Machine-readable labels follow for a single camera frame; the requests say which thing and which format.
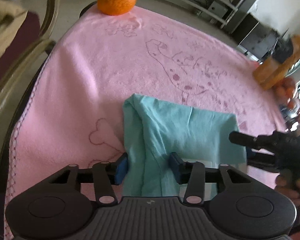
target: tiled floor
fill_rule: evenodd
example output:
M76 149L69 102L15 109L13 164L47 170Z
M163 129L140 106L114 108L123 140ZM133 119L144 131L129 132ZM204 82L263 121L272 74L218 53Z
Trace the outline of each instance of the tiled floor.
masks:
M16 3L22 5L24 8L36 12L40 17L40 22L43 22L46 2L47 0L14 0ZM87 6L89 3L95 0L62 0L61 7L58 15L58 20L51 38L54 40L59 40L62 35L77 21L81 10ZM228 44L229 46L236 47L236 44L222 31L214 27L213 25L204 22L202 19L196 17L192 13L181 9L175 5L162 0L138 0L137 6L146 8L148 10L157 12L159 14L165 15L169 18L177 20L179 22L185 23L191 27L201 30L205 33L210 34ZM32 77L42 64L45 59L45 55L42 55L35 64L29 69L27 75L19 83L19 86L15 90L14 94L10 97L7 106L0 118L0 150L2 148L2 143L4 140L7 127L12 119L13 113L24 93L26 87L31 81Z

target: teal cloth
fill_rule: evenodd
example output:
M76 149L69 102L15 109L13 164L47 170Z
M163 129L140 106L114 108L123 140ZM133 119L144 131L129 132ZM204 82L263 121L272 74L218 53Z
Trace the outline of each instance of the teal cloth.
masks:
M124 146L129 171L124 196L175 196L179 194L169 153L181 158L221 163L246 163L245 148L230 143L238 131L234 114L217 113L133 94L123 104Z

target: cloth fold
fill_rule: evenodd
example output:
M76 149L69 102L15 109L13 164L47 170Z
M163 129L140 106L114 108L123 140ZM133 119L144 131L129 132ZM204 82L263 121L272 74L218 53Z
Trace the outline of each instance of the cloth fold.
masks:
M25 21L27 11L8 0L0 0L0 57Z
M202 110L133 94L123 105L124 146L129 172L124 196L175 196L180 187L168 167L169 153L181 158L228 163L245 171L245 148L228 137L238 131L234 114Z

